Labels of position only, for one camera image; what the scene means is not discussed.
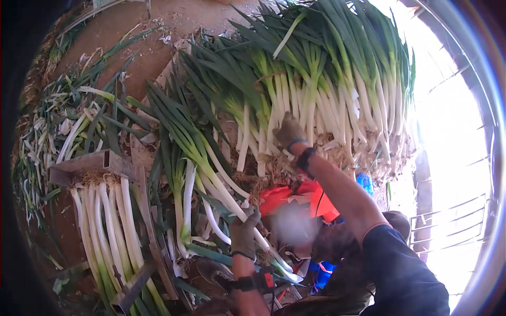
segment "blue cloth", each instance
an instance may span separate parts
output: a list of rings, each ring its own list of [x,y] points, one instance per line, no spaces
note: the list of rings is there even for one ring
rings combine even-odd
[[[388,225],[371,229],[362,242],[365,272],[376,285],[374,305],[361,314],[449,315],[448,291]]]
[[[357,183],[360,184],[360,186],[363,187],[371,197],[374,197],[372,179],[368,175],[361,172],[357,177]]]
[[[334,271],[335,267],[337,266],[330,264],[328,261],[323,261],[321,264],[327,271]],[[313,275],[315,276],[315,287],[319,289],[324,288],[325,285],[327,285],[328,279],[330,279],[330,276],[332,275],[328,272],[323,271],[320,265],[314,262],[313,259],[311,259],[309,262],[308,270],[314,272]]]

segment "orange plastic bag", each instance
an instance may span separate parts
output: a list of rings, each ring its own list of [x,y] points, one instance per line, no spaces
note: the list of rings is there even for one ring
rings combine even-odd
[[[308,180],[301,184],[295,192],[296,195],[312,193],[310,198],[310,216],[323,216],[324,222],[329,223],[339,216],[339,212],[332,205],[327,195],[323,193],[320,184],[315,180]],[[283,203],[287,203],[289,196],[294,192],[287,186],[273,188],[261,192],[260,213],[266,216],[275,211]]]

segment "gray glove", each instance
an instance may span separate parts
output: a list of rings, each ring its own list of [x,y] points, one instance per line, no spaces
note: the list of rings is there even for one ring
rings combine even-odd
[[[290,112],[286,112],[280,129],[273,129],[273,133],[279,143],[290,151],[290,147],[299,142],[307,143],[306,133],[299,122]]]
[[[245,222],[241,222],[239,218],[228,227],[230,232],[230,240],[232,241],[232,256],[234,254],[242,254],[255,259],[255,242],[254,242],[254,229],[260,221],[260,211],[258,208],[251,214]]]

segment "dark blue shirt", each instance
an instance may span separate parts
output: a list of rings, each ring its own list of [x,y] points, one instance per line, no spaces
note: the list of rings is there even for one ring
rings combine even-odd
[[[449,315],[448,291],[389,225],[362,242],[365,272],[376,285],[374,305],[361,315]]]

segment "dirt ground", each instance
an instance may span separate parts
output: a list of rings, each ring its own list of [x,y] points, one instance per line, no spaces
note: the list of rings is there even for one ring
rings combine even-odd
[[[235,0],[232,4],[243,12],[251,13],[258,2]],[[171,60],[175,52],[174,43],[178,39],[187,38],[199,28],[209,29],[208,33],[214,35],[231,31],[233,27],[228,19],[245,23],[230,5],[216,0],[152,0],[150,26],[158,26],[163,22],[164,27],[113,56],[100,76],[98,88],[105,85],[133,52],[140,50],[126,70],[131,77],[125,80],[125,84],[127,95],[142,100],[145,96],[145,80],[158,77]],[[61,59],[54,77],[75,64],[83,54],[90,56],[98,48],[104,51],[111,48],[137,24],[141,23],[139,29],[147,28],[147,22],[146,5],[142,2],[119,4],[99,13],[87,23]],[[160,38],[167,35],[171,36],[171,40],[164,44]]]

